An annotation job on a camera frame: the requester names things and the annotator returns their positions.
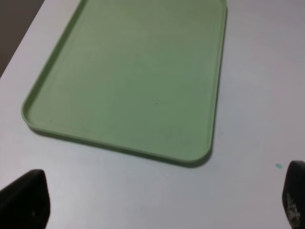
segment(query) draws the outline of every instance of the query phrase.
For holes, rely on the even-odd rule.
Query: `plastic tray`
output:
[[[40,133],[178,163],[209,152],[225,0],[82,0],[23,107]]]

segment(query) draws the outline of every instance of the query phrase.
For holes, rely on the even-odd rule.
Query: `table surface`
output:
[[[285,173],[305,158],[305,1],[228,0],[213,152],[197,168],[43,137],[24,123],[21,104],[77,4],[45,0],[0,78],[0,189],[43,169],[49,229],[288,229]]]

